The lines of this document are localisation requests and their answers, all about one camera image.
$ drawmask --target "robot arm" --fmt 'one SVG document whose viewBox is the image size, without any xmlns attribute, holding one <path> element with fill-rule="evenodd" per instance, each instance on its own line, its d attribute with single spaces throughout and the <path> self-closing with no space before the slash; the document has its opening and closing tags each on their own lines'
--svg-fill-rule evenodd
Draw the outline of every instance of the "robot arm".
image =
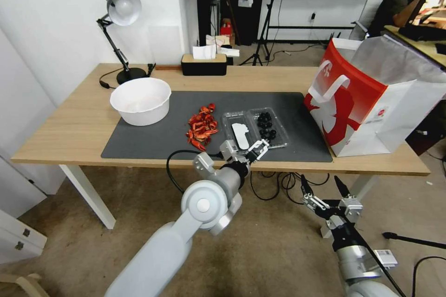
<svg viewBox="0 0 446 297">
<path fill-rule="evenodd" d="M 194 182 L 183 194 L 183 214 L 159 228 L 139 250 L 105 293 L 106 297 L 158 296 L 187 259 L 192 237 L 199 229 L 219 234 L 231 222 L 242 204 L 238 190 L 250 172 L 250 165 L 268 150 L 265 140 L 257 141 L 246 155 L 239 155 L 233 141 L 220 151 L 226 164 L 219 170 L 207 153 L 193 161 L 203 180 Z"/>
<path fill-rule="evenodd" d="M 354 223 L 358 220 L 363 206 L 337 176 L 334 180 L 342 195 L 341 200 L 321 200 L 314 195 L 302 174 L 302 201 L 317 216 L 324 218 L 331 230 L 333 251 L 339 259 L 339 271 L 344 281 L 346 296 L 398 297 L 385 285 L 372 281 L 381 276 L 381 268 L 386 270 L 395 267 L 396 259 L 390 250 L 373 251 L 357 232 Z"/>
</svg>

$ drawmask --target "gray desk mat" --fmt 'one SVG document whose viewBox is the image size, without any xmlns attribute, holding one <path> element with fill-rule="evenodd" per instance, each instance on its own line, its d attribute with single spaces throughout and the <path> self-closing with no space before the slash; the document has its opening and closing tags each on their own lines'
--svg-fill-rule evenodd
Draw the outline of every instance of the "gray desk mat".
<svg viewBox="0 0 446 297">
<path fill-rule="evenodd" d="M 187 121 L 202 105 L 215 103 L 218 133 L 212 135 L 207 152 L 217 153 L 226 139 L 221 119 L 225 112 L 271 107 L 289 136 L 285 148 L 270 150 L 265 161 L 331 162 L 332 158 L 312 116 L 303 104 L 301 93 L 274 92 L 202 92 L 174 91 L 167 116 L 158 123 L 138 127 L 120 119 L 101 157 L 117 159 L 167 159 L 180 149 L 195 148 L 187 143 Z M 193 155 L 180 153 L 175 159 L 191 160 Z"/>
</svg>

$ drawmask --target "black lamp base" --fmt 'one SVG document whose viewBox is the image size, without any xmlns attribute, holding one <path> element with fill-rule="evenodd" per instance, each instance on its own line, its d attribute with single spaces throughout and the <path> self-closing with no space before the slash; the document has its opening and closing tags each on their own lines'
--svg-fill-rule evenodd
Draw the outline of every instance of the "black lamp base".
<svg viewBox="0 0 446 297">
<path fill-rule="evenodd" d="M 138 67 L 133 67 L 129 70 L 130 73 L 126 73 L 124 70 L 118 73 L 118 75 L 116 76 L 116 81 L 118 82 L 118 84 L 123 84 L 124 82 L 127 82 L 129 80 L 139 79 L 147 76 L 147 72 Z"/>
</svg>

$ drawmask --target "shopping bag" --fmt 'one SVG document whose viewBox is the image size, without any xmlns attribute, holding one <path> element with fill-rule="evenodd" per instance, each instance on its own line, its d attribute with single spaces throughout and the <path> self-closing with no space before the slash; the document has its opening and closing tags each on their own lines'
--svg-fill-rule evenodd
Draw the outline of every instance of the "shopping bag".
<svg viewBox="0 0 446 297">
<path fill-rule="evenodd" d="M 337 156 L 367 155 L 394 152 L 445 93 L 446 74 L 394 40 L 332 39 L 304 103 Z"/>
</svg>

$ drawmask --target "white cabinet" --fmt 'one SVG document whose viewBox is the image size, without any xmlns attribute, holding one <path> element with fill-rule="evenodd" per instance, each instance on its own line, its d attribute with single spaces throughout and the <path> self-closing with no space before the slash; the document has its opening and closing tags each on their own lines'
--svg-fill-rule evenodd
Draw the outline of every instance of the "white cabinet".
<svg viewBox="0 0 446 297">
<path fill-rule="evenodd" d="M 43 234 L 0 210 L 0 264 L 39 256 L 45 243 Z"/>
<path fill-rule="evenodd" d="M 46 195 L 0 157 L 0 210 L 19 217 Z"/>
<path fill-rule="evenodd" d="M 0 63 L 0 156 L 11 163 L 10 158 L 52 114 L 55 107 L 2 30 Z M 65 178 L 58 166 L 13 165 L 46 194 L 55 194 Z M 4 185 L 2 191 L 14 186 Z"/>
</svg>

